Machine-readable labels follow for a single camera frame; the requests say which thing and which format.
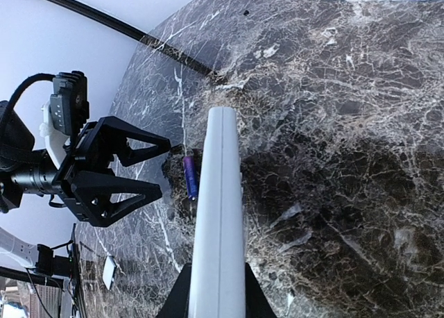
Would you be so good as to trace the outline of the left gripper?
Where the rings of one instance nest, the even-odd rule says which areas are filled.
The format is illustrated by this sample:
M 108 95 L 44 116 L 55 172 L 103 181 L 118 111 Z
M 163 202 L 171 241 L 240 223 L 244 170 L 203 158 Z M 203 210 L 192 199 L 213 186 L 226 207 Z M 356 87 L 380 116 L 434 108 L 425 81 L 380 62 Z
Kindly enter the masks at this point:
M 168 138 L 143 131 L 118 117 L 105 117 L 87 124 L 53 185 L 79 221 L 107 228 L 162 198 L 158 184 L 115 176 L 109 168 L 113 155 L 129 167 L 170 150 Z

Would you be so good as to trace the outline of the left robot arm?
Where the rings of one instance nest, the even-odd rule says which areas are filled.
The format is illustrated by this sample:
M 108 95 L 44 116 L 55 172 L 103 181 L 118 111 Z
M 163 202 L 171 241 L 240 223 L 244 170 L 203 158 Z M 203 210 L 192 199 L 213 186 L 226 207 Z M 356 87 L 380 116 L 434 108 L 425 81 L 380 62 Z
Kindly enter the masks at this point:
M 105 228 L 162 197 L 158 184 L 118 177 L 110 163 L 129 167 L 167 153 L 166 137 L 113 116 L 90 122 L 87 101 L 53 101 L 49 121 L 70 142 L 59 143 L 62 163 L 56 165 L 48 149 L 33 149 L 33 136 L 15 112 L 2 111 L 1 118 L 7 120 L 1 138 L 2 212 L 18 208 L 23 194 L 57 195 L 79 221 Z

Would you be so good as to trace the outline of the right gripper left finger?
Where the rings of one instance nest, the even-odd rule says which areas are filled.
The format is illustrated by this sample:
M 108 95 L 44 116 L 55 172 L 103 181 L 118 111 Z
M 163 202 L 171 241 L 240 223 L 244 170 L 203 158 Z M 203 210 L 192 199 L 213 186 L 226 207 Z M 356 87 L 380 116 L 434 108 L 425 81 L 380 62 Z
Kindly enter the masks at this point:
M 187 318 L 191 282 L 191 263 L 183 266 L 156 318 Z

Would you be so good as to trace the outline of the white battery cover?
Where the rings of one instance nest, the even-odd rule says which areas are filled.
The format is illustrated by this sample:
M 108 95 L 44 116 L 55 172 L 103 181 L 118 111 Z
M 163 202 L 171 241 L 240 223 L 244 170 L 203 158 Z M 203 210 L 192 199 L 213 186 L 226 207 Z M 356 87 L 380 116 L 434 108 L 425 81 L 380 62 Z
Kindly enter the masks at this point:
M 107 290 L 111 290 L 117 264 L 112 256 L 107 256 L 103 266 L 102 280 Z

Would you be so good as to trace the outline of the white remote control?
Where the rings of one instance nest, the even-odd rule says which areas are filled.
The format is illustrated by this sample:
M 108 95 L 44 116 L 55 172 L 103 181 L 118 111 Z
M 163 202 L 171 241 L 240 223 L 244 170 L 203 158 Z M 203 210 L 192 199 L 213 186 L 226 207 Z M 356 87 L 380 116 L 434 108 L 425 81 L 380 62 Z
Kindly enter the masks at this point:
M 244 215 L 233 108 L 208 115 L 200 173 L 189 317 L 245 317 Z

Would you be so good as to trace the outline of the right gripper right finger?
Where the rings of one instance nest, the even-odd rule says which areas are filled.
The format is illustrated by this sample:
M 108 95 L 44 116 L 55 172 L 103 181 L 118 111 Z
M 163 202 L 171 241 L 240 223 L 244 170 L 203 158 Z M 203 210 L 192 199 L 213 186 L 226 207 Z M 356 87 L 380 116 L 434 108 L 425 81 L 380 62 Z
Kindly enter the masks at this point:
M 247 318 L 276 318 L 276 314 L 271 308 L 264 295 L 259 282 L 257 281 L 250 265 L 245 264 L 245 285 L 246 285 L 246 317 Z

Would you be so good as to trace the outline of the blue purple battery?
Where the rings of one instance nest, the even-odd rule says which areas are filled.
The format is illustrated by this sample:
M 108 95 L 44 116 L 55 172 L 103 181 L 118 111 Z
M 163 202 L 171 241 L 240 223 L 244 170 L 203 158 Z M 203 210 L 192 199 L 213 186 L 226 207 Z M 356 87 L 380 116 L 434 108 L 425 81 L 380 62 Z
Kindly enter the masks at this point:
M 192 201 L 197 200 L 198 179 L 196 174 L 194 158 L 192 156 L 185 156 L 183 158 L 183 167 L 185 173 L 188 198 Z

